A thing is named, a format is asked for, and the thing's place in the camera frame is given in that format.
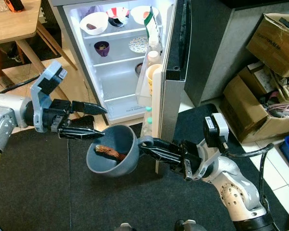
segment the orange object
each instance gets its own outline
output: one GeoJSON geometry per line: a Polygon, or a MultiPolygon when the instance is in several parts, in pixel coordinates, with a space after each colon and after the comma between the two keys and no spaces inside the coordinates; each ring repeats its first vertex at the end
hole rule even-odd
{"type": "Polygon", "coordinates": [[[24,5],[20,0],[4,0],[5,4],[9,7],[12,12],[21,12],[25,9],[24,5]]]}

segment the purple cup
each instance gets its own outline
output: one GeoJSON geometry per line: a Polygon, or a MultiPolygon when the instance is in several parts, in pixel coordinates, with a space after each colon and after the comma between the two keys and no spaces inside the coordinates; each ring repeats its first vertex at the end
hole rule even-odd
{"type": "Polygon", "coordinates": [[[100,42],[95,43],[94,48],[95,48],[96,52],[102,57],[106,57],[108,55],[109,49],[110,49],[109,43],[106,41],[100,41],[100,42]],[[106,48],[103,50],[98,49],[102,45],[105,45],[106,48]]]}

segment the small bowl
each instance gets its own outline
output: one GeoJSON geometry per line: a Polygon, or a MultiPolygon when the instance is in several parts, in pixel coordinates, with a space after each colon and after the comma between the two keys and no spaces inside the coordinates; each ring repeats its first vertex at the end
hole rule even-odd
{"type": "Polygon", "coordinates": [[[142,67],[143,67],[143,63],[140,63],[135,67],[135,73],[136,73],[137,77],[139,77],[142,67]]]}
{"type": "Polygon", "coordinates": [[[95,48],[96,52],[102,57],[106,57],[109,53],[109,50],[110,50],[109,43],[106,41],[100,41],[100,42],[95,43],[94,48],[95,48]],[[103,45],[106,48],[103,50],[100,50],[100,47],[103,45]]]}
{"type": "MultiPolygon", "coordinates": [[[[159,14],[157,8],[152,7],[154,17],[156,18],[159,14]]],[[[150,12],[150,6],[137,6],[131,10],[131,15],[133,16],[136,23],[144,25],[146,19],[146,12],[150,12]]]]}
{"type": "Polygon", "coordinates": [[[99,35],[103,33],[108,26],[108,14],[105,12],[95,12],[87,15],[80,21],[80,28],[89,35],[99,35]]]}
{"type": "Polygon", "coordinates": [[[127,24],[130,15],[129,9],[125,7],[114,7],[107,12],[108,21],[112,26],[122,27],[127,24]]]}

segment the yellow cup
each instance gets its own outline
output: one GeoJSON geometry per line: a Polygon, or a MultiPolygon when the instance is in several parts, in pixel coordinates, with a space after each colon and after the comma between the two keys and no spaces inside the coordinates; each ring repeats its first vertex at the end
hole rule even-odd
{"type": "Polygon", "coordinates": [[[161,64],[154,64],[150,67],[148,67],[148,69],[146,70],[145,72],[145,76],[147,77],[148,79],[148,83],[149,83],[149,92],[150,92],[150,95],[152,95],[152,89],[153,89],[153,74],[154,74],[154,71],[156,71],[159,67],[161,67],[162,65],[161,64]]]}

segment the white bowl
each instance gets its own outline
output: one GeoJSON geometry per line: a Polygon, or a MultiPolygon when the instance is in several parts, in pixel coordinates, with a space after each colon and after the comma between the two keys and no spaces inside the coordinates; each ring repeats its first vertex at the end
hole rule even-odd
{"type": "MultiPolygon", "coordinates": [[[[154,17],[156,18],[159,14],[159,11],[157,8],[152,7],[154,17]]],[[[144,25],[145,24],[145,18],[144,13],[150,12],[150,6],[137,6],[131,10],[131,15],[133,16],[136,23],[144,25]]]]}
{"type": "Polygon", "coordinates": [[[108,14],[105,12],[95,12],[87,15],[80,21],[80,28],[89,35],[99,35],[103,33],[108,26],[108,14]],[[87,24],[91,24],[96,29],[90,30],[87,28],[87,24]]]}

